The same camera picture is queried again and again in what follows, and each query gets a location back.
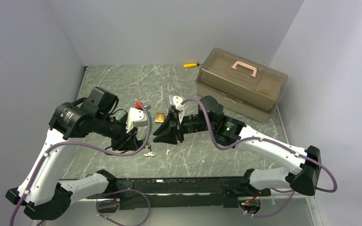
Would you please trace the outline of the brass padlock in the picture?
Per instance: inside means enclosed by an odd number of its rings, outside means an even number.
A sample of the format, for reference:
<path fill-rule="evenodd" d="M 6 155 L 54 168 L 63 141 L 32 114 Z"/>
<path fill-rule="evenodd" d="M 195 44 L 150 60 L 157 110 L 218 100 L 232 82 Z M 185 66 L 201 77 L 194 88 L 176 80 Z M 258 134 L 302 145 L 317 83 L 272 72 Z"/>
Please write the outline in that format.
<path fill-rule="evenodd" d="M 166 113 L 156 113 L 155 115 L 155 123 L 163 123 L 166 120 Z"/>

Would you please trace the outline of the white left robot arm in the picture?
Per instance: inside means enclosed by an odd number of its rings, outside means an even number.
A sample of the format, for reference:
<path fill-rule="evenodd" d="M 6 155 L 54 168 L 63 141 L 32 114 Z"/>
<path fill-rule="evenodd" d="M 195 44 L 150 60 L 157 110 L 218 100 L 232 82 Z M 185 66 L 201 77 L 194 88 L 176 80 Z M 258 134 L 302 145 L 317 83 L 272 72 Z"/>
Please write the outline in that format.
<path fill-rule="evenodd" d="M 15 205 L 15 211 L 23 207 L 24 214 L 32 220 L 55 220 L 81 199 L 96 194 L 109 198 L 116 193 L 117 178 L 104 169 L 72 182 L 61 182 L 61 178 L 77 147 L 84 146 L 82 139 L 91 133 L 111 139 L 109 149 L 89 145 L 109 156 L 132 156 L 146 146 L 148 141 L 136 136 L 138 127 L 151 125 L 147 109 L 139 102 L 117 119 L 118 103 L 118 96 L 95 87 L 88 97 L 65 102 L 55 109 L 38 160 L 24 182 L 5 195 Z"/>

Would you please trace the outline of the silver key bunch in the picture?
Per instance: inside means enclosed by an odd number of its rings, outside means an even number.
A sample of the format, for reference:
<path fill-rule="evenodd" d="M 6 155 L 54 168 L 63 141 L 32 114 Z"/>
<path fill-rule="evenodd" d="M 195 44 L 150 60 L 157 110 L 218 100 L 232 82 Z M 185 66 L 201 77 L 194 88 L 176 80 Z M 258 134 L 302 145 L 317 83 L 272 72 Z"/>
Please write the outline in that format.
<path fill-rule="evenodd" d="M 143 154 L 143 155 L 146 156 L 146 157 L 153 157 L 153 156 L 155 156 L 155 153 L 154 152 L 148 152 L 148 153 Z"/>

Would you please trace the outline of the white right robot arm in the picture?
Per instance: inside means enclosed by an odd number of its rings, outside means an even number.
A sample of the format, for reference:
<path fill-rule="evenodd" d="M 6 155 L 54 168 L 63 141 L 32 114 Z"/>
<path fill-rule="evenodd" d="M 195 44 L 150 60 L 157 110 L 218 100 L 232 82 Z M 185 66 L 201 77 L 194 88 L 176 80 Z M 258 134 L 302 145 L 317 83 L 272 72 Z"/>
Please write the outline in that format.
<path fill-rule="evenodd" d="M 193 101 L 198 104 L 197 114 L 185 115 L 185 101 L 179 96 L 169 97 L 167 117 L 153 133 L 155 143 L 176 145 L 184 141 L 185 134 L 208 131 L 220 150 L 245 148 L 279 164 L 275 169 L 247 169 L 241 181 L 244 194 L 253 195 L 267 188 L 289 188 L 302 195 L 315 195 L 321 172 L 319 148 L 296 147 L 266 136 L 225 115 L 223 106 L 212 96 Z"/>

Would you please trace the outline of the green cable lock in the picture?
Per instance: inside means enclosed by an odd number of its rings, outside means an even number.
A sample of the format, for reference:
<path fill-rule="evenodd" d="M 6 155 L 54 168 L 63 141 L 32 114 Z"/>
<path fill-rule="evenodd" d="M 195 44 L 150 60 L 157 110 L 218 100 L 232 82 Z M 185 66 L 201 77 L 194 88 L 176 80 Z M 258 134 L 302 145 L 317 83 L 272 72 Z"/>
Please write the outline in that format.
<path fill-rule="evenodd" d="M 125 124 L 127 122 L 128 114 L 124 114 L 121 117 L 115 118 L 116 124 Z"/>

